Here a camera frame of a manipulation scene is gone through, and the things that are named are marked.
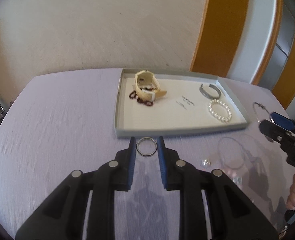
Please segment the thin silver bangle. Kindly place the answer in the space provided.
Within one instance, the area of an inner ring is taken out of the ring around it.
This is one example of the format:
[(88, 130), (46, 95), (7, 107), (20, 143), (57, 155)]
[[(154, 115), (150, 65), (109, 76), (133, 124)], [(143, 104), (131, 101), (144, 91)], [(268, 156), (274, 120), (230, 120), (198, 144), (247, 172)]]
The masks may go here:
[(254, 114), (256, 116), (256, 120), (259, 124), (263, 120), (263, 117), (262, 117), (263, 114), (266, 115), (266, 117), (269, 119), (269, 121), (271, 123), (275, 122), (273, 117), (271, 116), (271, 113), (267, 110), (267, 108), (263, 104), (261, 104), (259, 102), (254, 102), (254, 103), (252, 103), (252, 108), (253, 108)]

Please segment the small silver stud earring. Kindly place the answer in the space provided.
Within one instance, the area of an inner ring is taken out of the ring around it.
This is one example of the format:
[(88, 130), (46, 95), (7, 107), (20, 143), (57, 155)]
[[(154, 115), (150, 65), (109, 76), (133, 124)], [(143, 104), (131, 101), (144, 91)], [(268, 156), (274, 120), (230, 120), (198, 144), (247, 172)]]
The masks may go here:
[(204, 168), (209, 168), (211, 166), (211, 161), (209, 159), (203, 159), (201, 164)]

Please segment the cream yellow wristwatch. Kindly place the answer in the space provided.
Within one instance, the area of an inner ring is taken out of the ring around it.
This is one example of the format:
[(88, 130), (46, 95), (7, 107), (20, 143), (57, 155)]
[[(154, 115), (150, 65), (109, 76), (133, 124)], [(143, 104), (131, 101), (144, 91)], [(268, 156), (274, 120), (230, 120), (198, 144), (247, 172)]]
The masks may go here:
[(154, 73), (148, 70), (135, 74), (134, 85), (137, 96), (143, 101), (154, 102), (167, 94), (166, 90), (161, 90)]

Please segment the grey cardboard tray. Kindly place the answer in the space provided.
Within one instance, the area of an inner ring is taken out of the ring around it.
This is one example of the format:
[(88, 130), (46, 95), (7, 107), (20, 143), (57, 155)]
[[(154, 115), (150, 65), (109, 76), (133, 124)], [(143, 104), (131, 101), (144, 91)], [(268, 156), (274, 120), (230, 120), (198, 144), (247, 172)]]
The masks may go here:
[(137, 70), (122, 70), (114, 115), (117, 137), (228, 132), (250, 124), (245, 108), (222, 77), (169, 70), (153, 72), (167, 94), (146, 106), (130, 99)]

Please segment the wooden frame glass door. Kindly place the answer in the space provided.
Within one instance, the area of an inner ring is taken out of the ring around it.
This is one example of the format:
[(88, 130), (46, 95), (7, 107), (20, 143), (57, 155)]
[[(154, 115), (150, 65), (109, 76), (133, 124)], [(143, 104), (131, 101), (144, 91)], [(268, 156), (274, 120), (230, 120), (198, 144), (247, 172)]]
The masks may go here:
[(251, 83), (270, 90), (284, 109), (295, 99), (295, 0), (276, 0), (272, 33)]

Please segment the orange wooden wall panel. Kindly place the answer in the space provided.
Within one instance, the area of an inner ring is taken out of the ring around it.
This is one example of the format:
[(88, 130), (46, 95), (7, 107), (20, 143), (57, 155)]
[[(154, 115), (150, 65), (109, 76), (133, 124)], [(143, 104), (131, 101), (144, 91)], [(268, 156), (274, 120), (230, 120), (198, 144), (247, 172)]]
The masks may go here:
[(245, 25), (249, 0), (206, 0), (190, 71), (225, 77)]

